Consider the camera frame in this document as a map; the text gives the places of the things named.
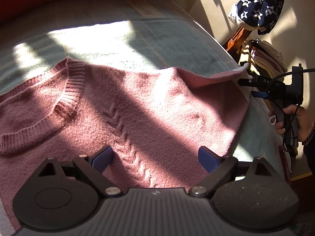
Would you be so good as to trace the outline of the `person's right hand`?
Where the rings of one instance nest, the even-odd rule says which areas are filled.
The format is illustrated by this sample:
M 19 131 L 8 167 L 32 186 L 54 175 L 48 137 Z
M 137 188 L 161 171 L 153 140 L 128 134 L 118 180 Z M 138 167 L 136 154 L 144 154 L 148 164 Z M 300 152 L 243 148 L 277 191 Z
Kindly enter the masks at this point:
M 295 135 L 297 135 L 299 142 L 304 142 L 314 128 L 314 122 L 312 121 L 311 116 L 303 107 L 297 108 L 297 105 L 293 104 L 283 108 L 283 111 L 285 114 L 295 115 L 293 120 L 293 128 L 297 129 L 297 133 L 295 133 Z M 275 116 L 274 110 L 272 109 L 269 111 L 268 115 L 269 117 Z M 279 121 L 279 119 L 277 119 L 274 129 L 278 135 L 284 135 L 286 132 L 284 123 Z

